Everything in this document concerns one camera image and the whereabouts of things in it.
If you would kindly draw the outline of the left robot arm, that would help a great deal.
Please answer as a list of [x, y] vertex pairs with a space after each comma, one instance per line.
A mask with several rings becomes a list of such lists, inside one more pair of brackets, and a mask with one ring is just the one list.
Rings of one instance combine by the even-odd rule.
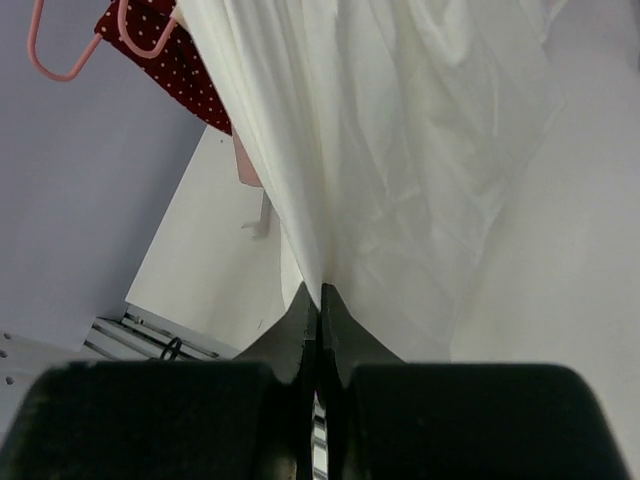
[[89, 349], [79, 352], [58, 348], [24, 337], [1, 332], [1, 438], [10, 429], [13, 417], [34, 381], [54, 365], [99, 360]]

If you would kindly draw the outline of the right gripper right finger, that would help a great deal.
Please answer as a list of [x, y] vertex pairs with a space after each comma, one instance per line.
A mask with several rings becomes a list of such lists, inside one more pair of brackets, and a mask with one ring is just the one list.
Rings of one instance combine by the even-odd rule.
[[322, 286], [319, 328], [319, 383], [323, 388], [373, 384], [411, 369], [357, 321], [334, 285]]

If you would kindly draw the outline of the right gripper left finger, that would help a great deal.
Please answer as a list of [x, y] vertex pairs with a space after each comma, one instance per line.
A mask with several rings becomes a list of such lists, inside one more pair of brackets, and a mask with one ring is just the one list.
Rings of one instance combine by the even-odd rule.
[[316, 338], [318, 310], [302, 283], [284, 315], [234, 361], [263, 362], [275, 377], [291, 384], [298, 376], [308, 342]]

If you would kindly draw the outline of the white skirt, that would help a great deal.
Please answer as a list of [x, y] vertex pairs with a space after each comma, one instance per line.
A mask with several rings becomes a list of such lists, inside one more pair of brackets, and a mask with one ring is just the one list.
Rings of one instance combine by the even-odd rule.
[[241, 348], [327, 283], [406, 360], [638, 368], [635, 2], [180, 7], [280, 229], [189, 327]]

